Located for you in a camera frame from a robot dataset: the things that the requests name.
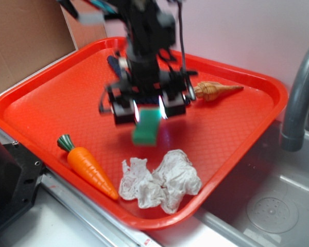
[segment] stainless steel sink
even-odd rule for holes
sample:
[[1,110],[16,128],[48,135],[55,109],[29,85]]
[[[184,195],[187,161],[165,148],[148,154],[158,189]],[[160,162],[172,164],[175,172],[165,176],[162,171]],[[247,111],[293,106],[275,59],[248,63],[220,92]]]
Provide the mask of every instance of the stainless steel sink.
[[212,223],[222,220],[219,231],[234,233],[240,246],[309,246],[309,133],[300,151],[283,151],[279,124],[202,205],[202,221],[213,214]]

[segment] toy carrot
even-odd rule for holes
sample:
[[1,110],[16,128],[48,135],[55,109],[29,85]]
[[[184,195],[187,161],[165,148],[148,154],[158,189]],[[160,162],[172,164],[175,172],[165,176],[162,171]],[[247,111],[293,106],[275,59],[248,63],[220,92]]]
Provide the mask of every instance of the toy carrot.
[[62,135],[57,145],[68,152],[67,163],[79,176],[113,200],[118,199],[119,195],[103,168],[86,148],[75,147],[68,134]]

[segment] tray rim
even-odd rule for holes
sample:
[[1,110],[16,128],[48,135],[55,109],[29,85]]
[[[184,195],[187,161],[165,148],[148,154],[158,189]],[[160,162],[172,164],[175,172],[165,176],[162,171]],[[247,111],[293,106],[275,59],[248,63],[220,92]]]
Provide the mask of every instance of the tray rim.
[[[44,84],[45,82],[41,82],[41,83],[38,82],[38,79],[40,78],[40,81],[43,81],[42,78],[44,76],[47,76],[49,71],[56,71],[56,73],[58,73],[59,70],[64,71],[64,69],[67,68],[65,66],[65,62],[69,60],[70,61],[78,60],[82,57],[87,57],[88,55],[93,54],[95,50],[99,51],[101,49],[113,48],[116,46],[123,47],[125,43],[126,43],[126,40],[124,37],[112,37],[112,38],[106,38],[106,39],[102,39],[99,41],[95,41],[85,46],[81,50],[72,53],[71,55],[62,59],[58,63],[53,64],[49,68],[39,72],[33,77],[25,80],[24,82],[20,83],[16,87],[3,93],[0,96],[0,128],[2,128],[2,130],[4,130],[11,137],[13,137],[14,139],[18,140],[20,143],[25,145],[28,149],[30,149],[33,153],[38,155],[40,158],[46,157],[46,154],[41,149],[37,148],[34,142],[29,141],[28,138],[25,138],[20,132],[16,131],[13,126],[8,125],[4,121],[2,116],[3,116],[4,109],[6,108],[6,106],[10,105],[12,102],[15,102],[20,97],[23,97],[28,92],[31,92],[32,89],[35,89],[39,87],[40,85]],[[180,54],[180,52],[173,51],[173,54],[178,55]],[[87,191],[87,193],[83,192],[85,193],[86,196],[88,196],[90,199],[95,201],[99,206],[102,206],[104,209],[106,209],[109,213],[111,213],[117,219],[121,220],[123,223],[131,227],[137,228],[139,230],[159,230],[159,229],[167,228],[169,226],[172,226],[178,222],[181,222],[187,219],[193,213],[195,213],[195,211],[201,206],[201,203],[205,201],[205,199],[210,195],[210,193],[218,186],[219,182],[227,175],[226,174],[227,171],[229,173],[234,168],[237,162],[251,148],[251,146],[256,142],[256,140],[260,138],[263,132],[271,125],[271,123],[275,120],[275,118],[279,115],[279,113],[285,108],[287,104],[287,100],[288,100],[287,89],[279,80],[273,77],[266,76],[260,73],[256,73],[256,72],[253,72],[247,69],[239,68],[236,66],[223,64],[223,63],[216,62],[213,60],[200,58],[198,56],[189,55],[189,54],[186,54],[186,59],[197,61],[196,63],[198,63],[199,65],[204,65],[204,64],[211,65],[217,68],[218,72],[224,71],[227,74],[234,73],[234,76],[237,76],[237,75],[239,75],[240,77],[250,76],[250,77],[256,77],[258,79],[261,79],[263,82],[266,82],[266,83],[258,85],[258,87],[260,87],[261,89],[258,87],[256,88],[264,91],[273,99],[273,108],[270,114],[264,118],[264,120],[257,126],[257,128],[231,154],[231,156],[226,160],[226,162],[223,163],[223,165],[214,173],[212,178],[208,182],[206,182],[206,184],[203,185],[199,194],[197,196],[194,196],[185,205],[183,209],[179,210],[177,213],[173,215],[167,215],[166,217],[157,218],[157,219],[138,218],[132,215],[130,212],[126,211],[124,208],[122,208],[118,204],[114,203],[114,201],[106,200],[107,198],[103,194],[96,193],[94,191],[94,188],[92,188],[92,186],[90,186],[87,182],[84,181],[83,183],[81,183],[81,187],[85,188]],[[245,85],[245,83],[238,81],[238,77],[236,78],[237,78],[237,81],[236,80],[233,80],[233,81],[239,82]],[[27,86],[30,82],[33,82],[31,90],[29,89],[28,92],[18,97],[18,92],[22,90],[23,87]],[[54,164],[57,164],[57,165],[60,164],[53,157],[48,157],[48,156],[47,156],[45,163],[50,163],[52,164],[51,166],[53,166]],[[59,165],[57,171],[59,171],[58,175],[62,177],[63,179],[65,179],[66,181],[68,181],[72,186],[73,184],[71,183],[71,181],[80,179],[78,176],[76,176],[73,173],[63,177],[61,174],[65,174],[67,172],[70,173],[70,171],[67,168],[63,167],[62,165]]]

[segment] orange tray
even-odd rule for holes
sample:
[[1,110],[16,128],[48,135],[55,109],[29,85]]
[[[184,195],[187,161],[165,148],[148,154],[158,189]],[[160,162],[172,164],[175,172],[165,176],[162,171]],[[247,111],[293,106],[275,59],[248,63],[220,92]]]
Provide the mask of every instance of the orange tray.
[[[193,86],[216,81],[244,89],[213,102],[192,102],[185,115],[161,121],[156,147],[136,147],[131,139],[133,124],[117,127],[113,115],[98,112],[104,85],[117,80],[107,57],[124,45],[124,38],[92,43],[11,89],[0,97],[0,127],[121,222],[140,230],[165,228],[198,209],[283,110],[287,91],[274,78],[186,55],[187,68],[199,72],[191,78]],[[181,54],[173,54],[180,63]],[[67,153],[56,143],[65,133],[76,146],[93,153],[117,190],[123,160],[147,158],[152,171],[173,149],[188,155],[203,187],[197,196],[185,196],[173,215],[160,207],[139,209],[137,200],[113,201],[68,166]]]

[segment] faucet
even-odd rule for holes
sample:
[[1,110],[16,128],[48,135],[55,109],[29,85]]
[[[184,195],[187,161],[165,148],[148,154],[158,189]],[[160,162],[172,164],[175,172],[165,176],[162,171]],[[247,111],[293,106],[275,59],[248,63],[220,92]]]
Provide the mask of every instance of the faucet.
[[300,150],[305,129],[309,131],[309,49],[303,58],[289,94],[280,129],[281,148],[291,152]]

